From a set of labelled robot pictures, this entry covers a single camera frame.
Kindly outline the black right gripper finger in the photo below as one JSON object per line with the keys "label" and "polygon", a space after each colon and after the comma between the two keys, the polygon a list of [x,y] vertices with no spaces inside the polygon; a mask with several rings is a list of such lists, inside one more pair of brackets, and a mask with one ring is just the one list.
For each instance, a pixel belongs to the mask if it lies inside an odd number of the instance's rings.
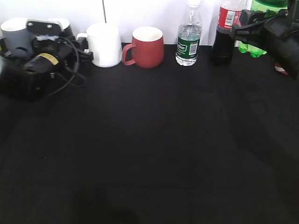
{"label": "black right gripper finger", "polygon": [[264,26],[277,27],[280,25],[280,21],[274,19],[270,21],[270,18],[275,17],[277,14],[277,12],[271,10],[266,10],[265,12],[242,10],[240,26],[247,26],[262,21]]}
{"label": "black right gripper finger", "polygon": [[236,41],[248,44],[262,44],[264,36],[264,25],[233,25],[229,36]]}

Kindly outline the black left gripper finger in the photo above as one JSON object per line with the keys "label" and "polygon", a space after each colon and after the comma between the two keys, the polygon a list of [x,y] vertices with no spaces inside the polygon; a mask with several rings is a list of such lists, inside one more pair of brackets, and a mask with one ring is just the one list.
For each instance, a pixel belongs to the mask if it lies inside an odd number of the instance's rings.
{"label": "black left gripper finger", "polygon": [[88,42],[86,37],[79,37],[77,40],[72,40],[72,43],[77,49],[88,49]]}
{"label": "black left gripper finger", "polygon": [[85,62],[92,62],[93,61],[93,52],[84,52],[84,51],[78,51],[78,63],[85,63]]}

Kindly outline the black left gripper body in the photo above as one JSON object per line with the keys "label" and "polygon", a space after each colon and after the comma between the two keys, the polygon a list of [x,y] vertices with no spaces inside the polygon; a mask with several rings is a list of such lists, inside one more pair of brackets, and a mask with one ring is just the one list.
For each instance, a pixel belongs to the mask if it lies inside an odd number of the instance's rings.
{"label": "black left gripper body", "polygon": [[27,20],[28,32],[32,34],[33,58],[23,65],[24,70],[56,70],[67,66],[69,57],[75,57],[73,70],[79,69],[78,49],[72,40],[61,35],[62,25],[49,20]]}

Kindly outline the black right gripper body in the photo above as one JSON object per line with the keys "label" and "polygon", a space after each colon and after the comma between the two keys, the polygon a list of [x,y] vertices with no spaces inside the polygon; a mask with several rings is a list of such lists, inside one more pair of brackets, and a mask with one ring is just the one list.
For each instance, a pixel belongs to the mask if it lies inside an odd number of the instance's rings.
{"label": "black right gripper body", "polygon": [[277,27],[264,26],[269,37],[267,51],[275,58],[299,57],[299,10],[280,12],[271,20],[280,21]]}

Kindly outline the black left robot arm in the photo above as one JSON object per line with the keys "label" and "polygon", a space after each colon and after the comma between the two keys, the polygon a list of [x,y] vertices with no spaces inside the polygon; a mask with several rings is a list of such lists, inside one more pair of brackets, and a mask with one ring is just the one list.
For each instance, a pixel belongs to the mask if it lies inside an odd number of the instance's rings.
{"label": "black left robot arm", "polygon": [[74,36],[64,18],[12,18],[0,26],[0,92],[36,101],[68,85],[83,87],[83,62],[93,60],[86,35]]}

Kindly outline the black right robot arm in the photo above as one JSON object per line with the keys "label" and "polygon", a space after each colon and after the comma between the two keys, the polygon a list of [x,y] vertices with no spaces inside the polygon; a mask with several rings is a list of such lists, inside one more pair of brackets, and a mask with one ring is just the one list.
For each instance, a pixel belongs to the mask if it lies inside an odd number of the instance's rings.
{"label": "black right robot arm", "polygon": [[266,51],[294,79],[299,76],[299,2],[289,0],[287,9],[274,16],[242,10],[241,26],[233,25],[233,40]]}

